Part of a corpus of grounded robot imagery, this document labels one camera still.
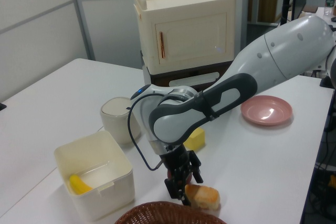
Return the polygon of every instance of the white plastic bin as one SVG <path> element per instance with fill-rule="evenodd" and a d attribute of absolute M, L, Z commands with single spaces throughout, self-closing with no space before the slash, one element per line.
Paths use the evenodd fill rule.
<path fill-rule="evenodd" d="M 236 0 L 134 0 L 150 74 L 234 59 Z"/>
<path fill-rule="evenodd" d="M 54 151 L 58 170 L 78 214 L 95 221 L 134 199 L 131 163 L 107 131 L 80 138 Z M 77 195 L 69 177 L 77 174 L 93 189 Z"/>

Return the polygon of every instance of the toast piece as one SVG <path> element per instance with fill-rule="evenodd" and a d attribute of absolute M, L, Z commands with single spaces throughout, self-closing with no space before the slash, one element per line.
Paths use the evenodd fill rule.
<path fill-rule="evenodd" d="M 192 207 L 218 209 L 221 198 L 216 189 L 207 186 L 186 185 L 184 190 Z"/>

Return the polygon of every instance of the pink plate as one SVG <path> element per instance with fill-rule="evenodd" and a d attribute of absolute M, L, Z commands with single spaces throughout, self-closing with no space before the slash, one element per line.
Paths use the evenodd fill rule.
<path fill-rule="evenodd" d="M 243 117 L 260 125 L 278 125 L 292 116 L 292 107 L 278 97 L 258 95 L 241 104 Z"/>

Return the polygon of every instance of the white mug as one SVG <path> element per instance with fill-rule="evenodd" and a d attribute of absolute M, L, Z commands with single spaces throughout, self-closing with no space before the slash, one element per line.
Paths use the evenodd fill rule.
<path fill-rule="evenodd" d="M 131 101 L 126 97 L 116 97 L 107 101 L 100 109 L 100 116 L 106 131 L 110 132 L 118 144 L 131 143 L 127 119 Z M 140 126 L 133 113 L 130 118 L 132 136 L 136 139 L 140 135 Z"/>

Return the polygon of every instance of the brown basket rim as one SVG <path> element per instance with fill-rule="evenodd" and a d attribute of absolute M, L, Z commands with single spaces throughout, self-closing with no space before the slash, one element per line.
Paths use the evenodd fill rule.
<path fill-rule="evenodd" d="M 115 222 L 115 224 L 152 223 L 226 224 L 216 216 L 168 201 L 153 201 L 135 206 Z"/>

